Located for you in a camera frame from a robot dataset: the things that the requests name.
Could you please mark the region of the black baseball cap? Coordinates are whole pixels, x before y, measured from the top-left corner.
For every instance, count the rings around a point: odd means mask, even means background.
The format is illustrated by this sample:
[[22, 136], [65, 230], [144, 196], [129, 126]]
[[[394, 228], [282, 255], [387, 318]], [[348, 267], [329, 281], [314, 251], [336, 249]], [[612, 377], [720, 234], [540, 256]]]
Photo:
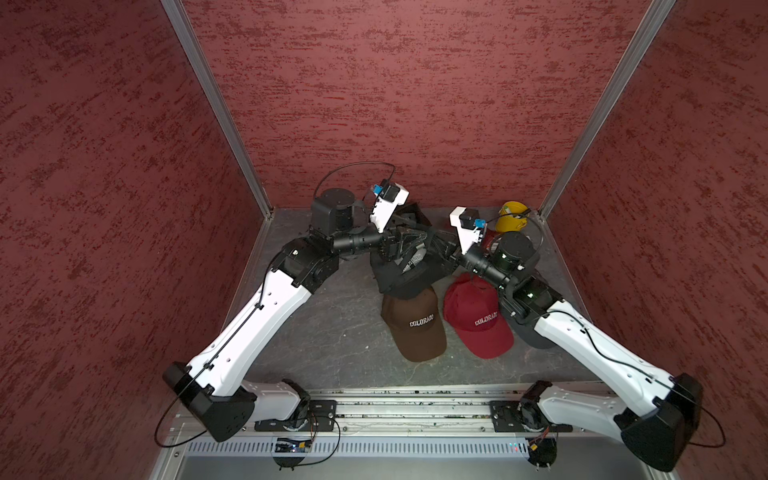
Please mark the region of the black baseball cap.
[[370, 266], [379, 292], [385, 295], [404, 300], [412, 299], [435, 282], [452, 275], [457, 269], [439, 267], [428, 259], [428, 238], [426, 249], [419, 250], [409, 262], [385, 262], [384, 246], [376, 247], [370, 253]]

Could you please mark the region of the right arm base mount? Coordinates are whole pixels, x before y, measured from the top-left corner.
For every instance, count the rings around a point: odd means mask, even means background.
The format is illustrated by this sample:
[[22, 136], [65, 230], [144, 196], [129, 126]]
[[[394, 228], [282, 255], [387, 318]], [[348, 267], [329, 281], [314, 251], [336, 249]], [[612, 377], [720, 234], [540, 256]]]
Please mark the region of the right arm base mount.
[[571, 433], [571, 425], [556, 424], [546, 419], [533, 404], [520, 405], [519, 401], [491, 401], [490, 418], [496, 433], [524, 433], [539, 435], [549, 433]]

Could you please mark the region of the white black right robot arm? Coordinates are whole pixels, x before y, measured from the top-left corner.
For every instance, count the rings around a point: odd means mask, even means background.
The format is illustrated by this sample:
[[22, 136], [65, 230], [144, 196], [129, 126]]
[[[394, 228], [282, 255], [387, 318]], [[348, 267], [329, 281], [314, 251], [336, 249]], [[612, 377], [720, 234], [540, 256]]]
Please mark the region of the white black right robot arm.
[[539, 251], [525, 234], [502, 234], [492, 253], [479, 236], [465, 229], [437, 235], [427, 251], [488, 282], [502, 316], [529, 345], [560, 347], [613, 393], [580, 394], [538, 381], [520, 400], [525, 425], [537, 430], [566, 424], [599, 433], [621, 441], [649, 467], [672, 471], [699, 428], [702, 384], [643, 360], [589, 322], [540, 277]]

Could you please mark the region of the red baseball cap front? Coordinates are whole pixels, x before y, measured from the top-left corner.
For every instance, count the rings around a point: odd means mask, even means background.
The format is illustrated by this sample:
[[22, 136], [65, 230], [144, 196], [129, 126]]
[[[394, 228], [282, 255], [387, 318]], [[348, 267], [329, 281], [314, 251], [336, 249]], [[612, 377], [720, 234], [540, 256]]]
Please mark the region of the red baseball cap front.
[[496, 289], [479, 276], [465, 272], [455, 279], [444, 297], [443, 317], [478, 358], [497, 358], [514, 345], [514, 334], [500, 313]]

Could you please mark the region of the dark grey baseball cap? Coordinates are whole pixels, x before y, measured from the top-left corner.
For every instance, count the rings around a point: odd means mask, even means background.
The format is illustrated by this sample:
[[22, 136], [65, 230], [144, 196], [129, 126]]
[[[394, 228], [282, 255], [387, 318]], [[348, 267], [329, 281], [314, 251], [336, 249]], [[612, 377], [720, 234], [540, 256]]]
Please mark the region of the dark grey baseball cap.
[[499, 309], [515, 335], [535, 349], [551, 349], [555, 344], [534, 329], [538, 315], [516, 300], [511, 290], [499, 291]]

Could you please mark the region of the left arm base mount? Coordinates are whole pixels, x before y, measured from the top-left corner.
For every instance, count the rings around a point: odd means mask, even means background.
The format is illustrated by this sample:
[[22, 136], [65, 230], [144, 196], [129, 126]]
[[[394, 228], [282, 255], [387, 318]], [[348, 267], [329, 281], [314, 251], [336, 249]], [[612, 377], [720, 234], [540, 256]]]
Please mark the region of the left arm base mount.
[[255, 431], [279, 433], [332, 432], [335, 429], [338, 402], [335, 400], [302, 400], [286, 420], [260, 420], [253, 423]]

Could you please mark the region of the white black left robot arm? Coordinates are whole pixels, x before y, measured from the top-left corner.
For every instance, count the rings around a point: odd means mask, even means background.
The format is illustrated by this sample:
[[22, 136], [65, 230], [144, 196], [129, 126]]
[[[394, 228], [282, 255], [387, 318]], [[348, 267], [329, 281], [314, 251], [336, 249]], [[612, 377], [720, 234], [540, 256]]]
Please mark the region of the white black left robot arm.
[[389, 221], [405, 204], [402, 185], [374, 186], [369, 221], [354, 225], [354, 195], [329, 189], [314, 199], [308, 233], [285, 244], [265, 272], [261, 287], [234, 320], [188, 363], [173, 363], [163, 374], [177, 400], [214, 440], [230, 439], [249, 421], [291, 418], [301, 402], [286, 384], [243, 383], [250, 366], [284, 322], [339, 268], [341, 259], [368, 252], [380, 288], [402, 283], [411, 260], [426, 250], [427, 236], [408, 233]]

